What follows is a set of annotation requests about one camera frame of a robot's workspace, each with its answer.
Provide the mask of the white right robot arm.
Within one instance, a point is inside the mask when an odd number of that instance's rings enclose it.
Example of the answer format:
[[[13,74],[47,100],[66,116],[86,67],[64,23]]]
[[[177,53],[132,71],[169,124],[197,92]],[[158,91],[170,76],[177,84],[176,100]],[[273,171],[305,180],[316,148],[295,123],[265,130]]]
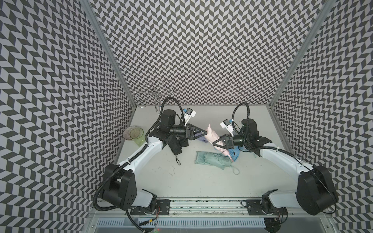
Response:
[[[259,202],[263,214],[272,215],[281,208],[301,208],[315,216],[337,207],[338,194],[327,168],[303,162],[279,148],[259,134],[257,123],[251,118],[242,120],[240,130],[233,120],[226,119],[220,125],[229,133],[215,140],[213,146],[225,150],[243,147],[277,165],[297,183],[294,190],[273,189],[263,194]]]

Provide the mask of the mint green umbrella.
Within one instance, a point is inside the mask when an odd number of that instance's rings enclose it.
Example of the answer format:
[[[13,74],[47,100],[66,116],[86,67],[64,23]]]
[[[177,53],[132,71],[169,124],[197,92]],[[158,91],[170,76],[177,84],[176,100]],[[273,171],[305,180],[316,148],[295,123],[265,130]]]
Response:
[[[233,166],[233,162],[230,158],[222,153],[197,151],[195,164],[214,166],[222,170],[225,168],[231,168],[234,175],[240,174],[240,170]]]

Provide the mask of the blue umbrella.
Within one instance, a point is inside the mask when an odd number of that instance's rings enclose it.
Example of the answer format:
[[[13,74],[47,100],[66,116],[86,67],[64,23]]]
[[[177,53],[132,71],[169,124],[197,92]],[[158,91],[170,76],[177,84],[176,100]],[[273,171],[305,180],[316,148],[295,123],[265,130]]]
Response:
[[[239,147],[234,147],[233,149],[229,149],[228,152],[229,152],[230,160],[232,162],[235,162],[238,159],[241,150],[239,149]]]

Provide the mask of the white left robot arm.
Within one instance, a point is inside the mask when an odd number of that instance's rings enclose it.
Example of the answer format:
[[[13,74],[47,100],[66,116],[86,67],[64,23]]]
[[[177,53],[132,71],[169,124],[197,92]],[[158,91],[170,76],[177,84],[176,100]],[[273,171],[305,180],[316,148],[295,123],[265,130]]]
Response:
[[[157,196],[145,189],[138,189],[136,174],[166,146],[174,155],[179,155],[188,142],[207,135],[207,131],[188,123],[181,112],[179,124],[175,123],[177,113],[168,109],[163,111],[147,132],[145,143],[131,156],[119,164],[105,168],[103,182],[93,196],[93,207],[97,211],[116,208],[127,211],[140,208],[152,214],[156,211]]]

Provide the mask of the pink umbrella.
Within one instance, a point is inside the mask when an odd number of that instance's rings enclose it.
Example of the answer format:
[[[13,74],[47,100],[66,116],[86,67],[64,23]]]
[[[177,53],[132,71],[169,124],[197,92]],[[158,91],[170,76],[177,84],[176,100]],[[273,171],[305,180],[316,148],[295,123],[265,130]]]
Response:
[[[211,145],[213,145],[213,147],[216,150],[223,153],[223,155],[227,156],[230,159],[230,161],[233,162],[234,160],[233,160],[232,156],[230,155],[229,150],[223,148],[224,144],[221,141],[219,141],[220,137],[217,135],[217,133],[214,130],[212,130],[211,124],[208,125],[208,127],[206,129],[206,132],[207,132],[207,134],[205,135],[206,140]]]

